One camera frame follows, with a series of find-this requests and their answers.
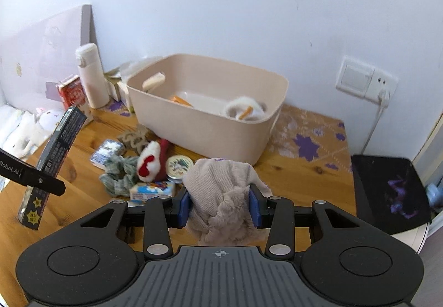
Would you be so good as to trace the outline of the cartoon print tissue pack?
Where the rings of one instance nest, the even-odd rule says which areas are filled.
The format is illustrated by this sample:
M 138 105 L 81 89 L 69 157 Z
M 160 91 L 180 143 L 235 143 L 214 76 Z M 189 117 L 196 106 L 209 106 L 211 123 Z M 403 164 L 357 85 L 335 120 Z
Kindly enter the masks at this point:
M 171 181 L 164 182 L 139 182 L 132 186 L 129 190 L 130 201 L 135 203 L 146 203 L 151 198 L 161 195 L 173 197 L 175 194 L 176 184 Z

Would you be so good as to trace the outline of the long black cardboard box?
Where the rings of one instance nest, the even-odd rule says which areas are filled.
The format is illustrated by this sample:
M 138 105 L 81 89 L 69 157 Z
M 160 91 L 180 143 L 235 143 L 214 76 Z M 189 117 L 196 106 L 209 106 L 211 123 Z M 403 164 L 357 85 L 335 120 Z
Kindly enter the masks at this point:
M 23 226 L 38 230 L 50 195 L 61 196 L 66 187 L 57 175 L 74 143 L 86 115 L 77 106 L 68 108 L 38 159 L 35 186 L 27 186 L 17 215 Z

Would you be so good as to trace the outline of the round tin with plant print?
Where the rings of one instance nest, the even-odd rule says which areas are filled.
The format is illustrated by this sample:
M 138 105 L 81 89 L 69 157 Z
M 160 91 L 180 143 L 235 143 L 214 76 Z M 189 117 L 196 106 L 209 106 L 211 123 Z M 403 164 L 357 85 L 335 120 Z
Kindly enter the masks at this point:
M 166 174 L 168 180 L 174 183 L 181 183 L 183 177 L 194 165 L 191 158 L 184 155 L 174 155 L 166 161 Z

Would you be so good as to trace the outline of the Hello Kitty plush toy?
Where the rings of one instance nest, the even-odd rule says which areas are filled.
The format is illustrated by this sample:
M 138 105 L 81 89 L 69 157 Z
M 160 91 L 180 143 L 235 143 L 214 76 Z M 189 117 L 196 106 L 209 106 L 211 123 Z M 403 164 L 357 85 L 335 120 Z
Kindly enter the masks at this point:
M 170 142 L 151 141 L 137 161 L 137 176 L 142 182 L 160 182 L 166 179 L 166 161 Z

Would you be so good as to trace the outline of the pink cloth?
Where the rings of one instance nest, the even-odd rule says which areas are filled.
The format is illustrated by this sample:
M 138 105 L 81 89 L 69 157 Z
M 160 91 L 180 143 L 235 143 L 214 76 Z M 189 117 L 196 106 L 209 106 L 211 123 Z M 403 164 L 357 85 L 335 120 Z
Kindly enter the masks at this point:
M 266 198 L 272 192 L 250 164 L 199 159 L 183 183 L 193 203 L 186 228 L 200 246 L 246 246 L 269 235 L 251 221 L 249 186 L 256 185 Z

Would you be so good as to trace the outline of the green plaid scrunchie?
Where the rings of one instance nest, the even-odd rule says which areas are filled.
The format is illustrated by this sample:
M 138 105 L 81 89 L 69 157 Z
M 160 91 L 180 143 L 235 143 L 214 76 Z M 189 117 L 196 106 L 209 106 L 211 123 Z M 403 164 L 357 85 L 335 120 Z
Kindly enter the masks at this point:
M 111 156 L 104 164 L 99 180 L 112 197 L 130 197 L 130 189 L 139 182 L 137 156 Z

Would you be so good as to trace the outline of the beige hair claw clip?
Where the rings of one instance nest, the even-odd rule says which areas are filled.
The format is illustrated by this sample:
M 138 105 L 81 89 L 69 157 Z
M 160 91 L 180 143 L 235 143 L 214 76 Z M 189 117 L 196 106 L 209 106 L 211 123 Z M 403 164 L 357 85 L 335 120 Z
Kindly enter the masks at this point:
M 125 131 L 117 139 L 125 145 L 126 149 L 140 155 L 146 146 L 151 141 L 155 141 L 157 137 L 151 129 L 138 124 L 135 130 Z

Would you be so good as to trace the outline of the blue white pocket tissue pack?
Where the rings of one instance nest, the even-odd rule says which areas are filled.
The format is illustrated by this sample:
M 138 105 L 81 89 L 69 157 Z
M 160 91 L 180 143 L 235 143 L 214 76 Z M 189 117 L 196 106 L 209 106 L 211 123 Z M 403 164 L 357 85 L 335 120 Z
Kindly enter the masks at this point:
M 93 152 L 90 162 L 101 170 L 105 169 L 105 163 L 113 156 L 120 156 L 125 151 L 125 145 L 119 141 L 106 139 L 98 149 Z

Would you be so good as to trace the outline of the white sheep plush toy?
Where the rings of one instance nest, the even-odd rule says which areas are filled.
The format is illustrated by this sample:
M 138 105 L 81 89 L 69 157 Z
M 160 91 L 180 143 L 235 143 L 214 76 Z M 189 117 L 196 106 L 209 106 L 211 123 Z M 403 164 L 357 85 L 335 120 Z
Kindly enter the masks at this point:
M 34 114 L 9 105 L 1 107 L 1 149 L 27 159 L 51 136 L 63 114 L 63 110 L 41 110 Z

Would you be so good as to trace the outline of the purple flower table mat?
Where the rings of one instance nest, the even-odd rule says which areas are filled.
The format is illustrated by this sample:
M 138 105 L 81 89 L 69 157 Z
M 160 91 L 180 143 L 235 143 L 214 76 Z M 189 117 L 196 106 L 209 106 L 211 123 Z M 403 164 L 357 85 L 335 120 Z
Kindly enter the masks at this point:
M 292 105 L 282 106 L 266 151 L 317 162 L 334 171 L 351 172 L 345 123 Z

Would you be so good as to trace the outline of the red milk carton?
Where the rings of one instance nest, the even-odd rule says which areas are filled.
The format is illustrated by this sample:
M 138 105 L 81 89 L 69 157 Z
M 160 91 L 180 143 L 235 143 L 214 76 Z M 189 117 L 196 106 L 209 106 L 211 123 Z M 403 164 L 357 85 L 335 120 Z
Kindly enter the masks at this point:
M 79 110 L 90 118 L 91 111 L 83 89 L 79 75 L 75 74 L 56 85 L 56 89 L 61 97 L 61 103 L 65 109 L 77 106 Z

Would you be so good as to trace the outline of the black tablet device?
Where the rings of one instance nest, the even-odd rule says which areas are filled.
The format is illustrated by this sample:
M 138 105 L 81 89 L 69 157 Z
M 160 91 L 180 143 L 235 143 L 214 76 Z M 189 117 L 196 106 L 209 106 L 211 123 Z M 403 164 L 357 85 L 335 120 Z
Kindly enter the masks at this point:
M 353 155 L 357 217 L 394 235 L 431 222 L 426 190 L 406 158 Z

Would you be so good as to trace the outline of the beige plastic storage basket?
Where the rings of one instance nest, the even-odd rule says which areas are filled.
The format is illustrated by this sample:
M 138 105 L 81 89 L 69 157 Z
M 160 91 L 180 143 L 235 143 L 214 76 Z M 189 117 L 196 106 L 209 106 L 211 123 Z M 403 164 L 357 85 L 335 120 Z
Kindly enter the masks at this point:
M 288 80 L 227 60 L 173 54 L 130 77 L 128 90 L 138 122 L 160 138 L 205 157 L 255 164 L 279 117 Z M 174 95 L 193 107 L 171 102 Z M 224 116 L 225 105 L 241 96 L 262 104 L 265 118 Z

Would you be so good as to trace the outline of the white thermos bottle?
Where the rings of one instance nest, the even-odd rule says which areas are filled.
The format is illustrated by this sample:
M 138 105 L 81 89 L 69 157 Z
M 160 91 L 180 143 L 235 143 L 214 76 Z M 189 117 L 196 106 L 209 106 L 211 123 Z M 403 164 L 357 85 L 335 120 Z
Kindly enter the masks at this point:
M 89 101 L 89 106 L 93 109 L 102 108 L 109 100 L 106 79 L 95 43 L 80 46 L 75 51 L 79 77 Z

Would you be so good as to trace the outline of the olive tissue box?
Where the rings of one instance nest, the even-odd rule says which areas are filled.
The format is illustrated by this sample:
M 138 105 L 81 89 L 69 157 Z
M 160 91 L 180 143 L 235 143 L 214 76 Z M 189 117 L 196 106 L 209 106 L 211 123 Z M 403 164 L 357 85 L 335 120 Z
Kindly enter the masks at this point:
M 121 96 L 119 92 L 118 82 L 121 81 L 121 74 L 119 68 L 112 69 L 104 73 L 108 95 L 115 101 L 120 101 Z

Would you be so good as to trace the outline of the white wall socket switch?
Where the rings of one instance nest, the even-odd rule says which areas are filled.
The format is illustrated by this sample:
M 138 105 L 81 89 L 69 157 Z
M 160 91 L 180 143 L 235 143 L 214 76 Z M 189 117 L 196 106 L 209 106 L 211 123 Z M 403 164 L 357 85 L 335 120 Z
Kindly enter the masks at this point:
M 398 77 L 382 69 L 345 56 L 336 80 L 336 89 L 361 99 L 389 105 Z

